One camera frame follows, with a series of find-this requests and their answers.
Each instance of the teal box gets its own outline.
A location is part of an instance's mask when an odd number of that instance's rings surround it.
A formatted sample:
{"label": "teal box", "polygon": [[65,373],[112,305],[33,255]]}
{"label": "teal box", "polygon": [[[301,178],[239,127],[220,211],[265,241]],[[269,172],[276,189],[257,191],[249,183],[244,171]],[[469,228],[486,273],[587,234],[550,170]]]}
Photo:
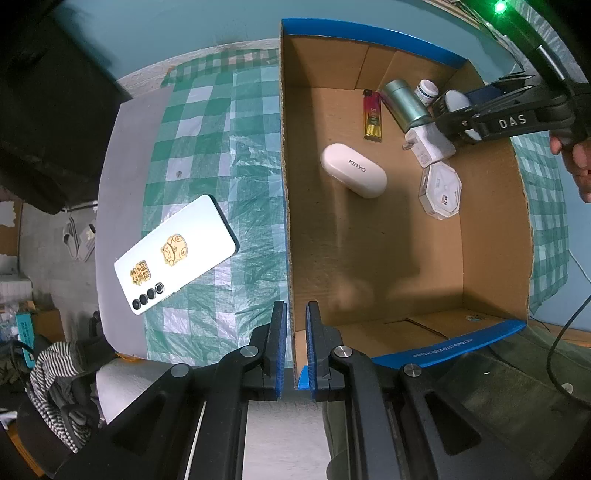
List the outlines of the teal box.
{"label": "teal box", "polygon": [[[15,316],[17,318],[18,335],[21,339],[21,342],[25,343],[32,349],[35,333],[33,332],[33,321],[31,320],[31,314],[17,313]],[[33,356],[25,350],[22,351],[22,354],[25,358],[27,367],[33,368],[35,366],[35,359]]]}

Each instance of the human hand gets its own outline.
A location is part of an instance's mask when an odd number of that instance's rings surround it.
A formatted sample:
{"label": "human hand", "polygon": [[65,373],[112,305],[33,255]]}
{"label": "human hand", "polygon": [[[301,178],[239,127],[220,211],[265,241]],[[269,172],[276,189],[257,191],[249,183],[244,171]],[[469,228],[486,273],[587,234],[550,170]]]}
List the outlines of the human hand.
{"label": "human hand", "polygon": [[585,203],[591,203],[591,139],[577,143],[571,151],[562,149],[562,142],[550,135],[550,150],[554,155],[562,151],[564,166],[579,187],[579,195]]}

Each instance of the gold sticker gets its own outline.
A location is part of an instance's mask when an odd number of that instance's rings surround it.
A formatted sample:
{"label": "gold sticker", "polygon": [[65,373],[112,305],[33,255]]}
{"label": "gold sticker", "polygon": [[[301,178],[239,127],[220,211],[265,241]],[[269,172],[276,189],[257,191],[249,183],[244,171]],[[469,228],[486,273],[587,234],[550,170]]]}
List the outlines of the gold sticker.
{"label": "gold sticker", "polygon": [[164,255],[164,261],[172,266],[187,256],[187,242],[181,235],[175,233],[168,237],[160,251]]}
{"label": "gold sticker", "polygon": [[148,281],[152,276],[145,260],[136,263],[135,267],[129,272],[129,275],[131,276],[131,281],[136,285],[141,285],[143,282]]}

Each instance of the gray table surface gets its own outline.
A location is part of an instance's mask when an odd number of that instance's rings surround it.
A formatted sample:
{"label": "gray table surface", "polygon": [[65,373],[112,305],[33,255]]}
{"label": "gray table surface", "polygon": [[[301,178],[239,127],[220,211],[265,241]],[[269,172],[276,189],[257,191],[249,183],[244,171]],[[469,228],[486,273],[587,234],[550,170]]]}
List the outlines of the gray table surface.
{"label": "gray table surface", "polygon": [[140,95],[119,108],[100,177],[96,212],[96,289],[103,331],[120,353],[147,357],[144,316],[135,315],[113,264],[141,239],[148,168],[173,87]]}

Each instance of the black and white striped fabric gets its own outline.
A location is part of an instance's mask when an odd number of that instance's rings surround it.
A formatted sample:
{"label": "black and white striped fabric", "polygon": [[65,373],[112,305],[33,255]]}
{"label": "black and white striped fabric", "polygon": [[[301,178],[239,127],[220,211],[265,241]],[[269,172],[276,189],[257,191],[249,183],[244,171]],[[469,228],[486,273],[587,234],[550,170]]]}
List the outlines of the black and white striped fabric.
{"label": "black and white striped fabric", "polygon": [[78,439],[78,442],[74,442],[64,426],[59,408],[51,403],[49,393],[56,378],[73,378],[83,373],[76,369],[72,361],[73,351],[74,347],[70,342],[56,342],[43,350],[31,371],[30,382],[27,384],[27,395],[52,432],[72,452],[76,453],[78,451],[76,443],[84,445],[90,438],[91,429],[73,421],[72,428]]}

